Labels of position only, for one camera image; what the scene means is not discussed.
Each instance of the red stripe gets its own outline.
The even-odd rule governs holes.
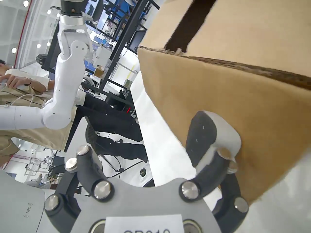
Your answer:
[[[17,47],[17,52],[16,52],[16,58],[15,58],[15,62],[14,62],[14,68],[15,68],[15,66],[16,66],[17,57],[18,57],[18,51],[19,51],[19,46],[20,46],[21,38],[22,38],[23,33],[24,33],[24,28],[25,28],[25,25],[26,25],[26,21],[27,21],[27,18],[28,18],[28,14],[29,14],[29,10],[30,10],[31,4],[32,4],[32,0],[30,0],[29,6],[28,6],[28,10],[27,10],[27,13],[26,13],[26,17],[25,17],[25,21],[24,21],[24,25],[23,25],[23,28],[22,28],[22,30],[21,30],[20,40],[19,40],[19,42],[18,42],[18,47]]]

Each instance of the black pants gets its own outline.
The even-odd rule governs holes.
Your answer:
[[[135,122],[133,117],[123,111],[115,110],[103,100],[86,95],[84,105],[77,106],[65,150],[68,149],[82,117],[88,117],[95,131],[117,133],[137,142],[142,141],[139,124]],[[139,158],[145,160],[147,157],[145,147],[142,144],[117,143],[105,137],[97,137],[94,149],[98,155],[121,156],[124,159]]]

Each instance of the white label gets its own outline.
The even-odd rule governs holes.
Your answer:
[[[184,232],[181,214],[107,217],[104,233],[181,233]]]

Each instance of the metal screw head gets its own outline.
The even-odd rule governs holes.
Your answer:
[[[99,199],[105,199],[111,192],[111,185],[107,181],[101,181],[95,186],[94,196]]]
[[[89,152],[89,150],[90,150],[90,147],[88,145],[82,145],[78,148],[77,155],[78,156],[85,155],[86,153]]]
[[[146,171],[145,168],[143,168],[143,169],[140,170],[140,175],[141,175],[141,177],[145,177],[145,176],[146,176],[146,173],[147,173],[147,171]]]
[[[198,223],[193,220],[183,221],[183,230],[185,233],[202,233]]]
[[[196,199],[199,196],[199,188],[193,182],[184,182],[181,185],[181,192],[190,200]]]
[[[249,205],[242,197],[237,197],[234,201],[234,207],[241,213],[246,213],[249,210]]]
[[[73,170],[77,166],[77,158],[70,158],[67,160],[66,164],[66,170]]]
[[[49,196],[44,204],[44,208],[49,212],[53,211],[59,204],[59,197],[57,195]]]
[[[90,233],[104,233],[106,220],[97,222],[92,228]]]

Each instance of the white robot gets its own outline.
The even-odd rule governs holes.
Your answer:
[[[79,8],[82,1],[61,0],[61,54],[53,98],[41,109],[0,107],[0,129],[61,129],[69,124],[85,72],[84,58],[92,51]],[[0,172],[1,232],[231,233],[248,212],[234,174],[241,139],[214,113],[198,112],[191,122],[186,151],[197,176],[189,181],[175,179],[160,187],[138,188],[108,179],[94,152],[95,141],[96,133],[83,118],[66,153],[66,173],[56,191],[21,184]],[[75,194],[79,183],[91,197]],[[203,197],[219,185],[222,199],[211,212]]]

